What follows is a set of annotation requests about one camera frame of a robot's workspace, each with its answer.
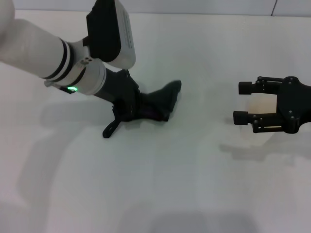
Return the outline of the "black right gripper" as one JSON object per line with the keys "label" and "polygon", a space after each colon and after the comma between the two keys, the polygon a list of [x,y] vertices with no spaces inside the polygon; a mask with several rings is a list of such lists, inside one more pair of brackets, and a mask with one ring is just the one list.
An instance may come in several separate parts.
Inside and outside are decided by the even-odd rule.
{"label": "black right gripper", "polygon": [[297,77],[285,79],[259,76],[252,82],[239,82],[239,95],[263,93],[277,95],[276,113],[251,114],[234,111],[235,125],[251,124],[253,133],[285,132],[295,134],[311,121],[311,87]]}

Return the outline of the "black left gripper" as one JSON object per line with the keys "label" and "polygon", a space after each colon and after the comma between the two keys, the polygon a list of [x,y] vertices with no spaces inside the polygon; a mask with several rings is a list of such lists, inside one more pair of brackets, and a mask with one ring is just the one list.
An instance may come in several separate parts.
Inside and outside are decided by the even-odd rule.
{"label": "black left gripper", "polygon": [[94,96],[114,105],[124,104],[126,107],[135,107],[136,93],[139,93],[139,85],[131,77],[128,70],[113,72],[106,69],[105,82]]}

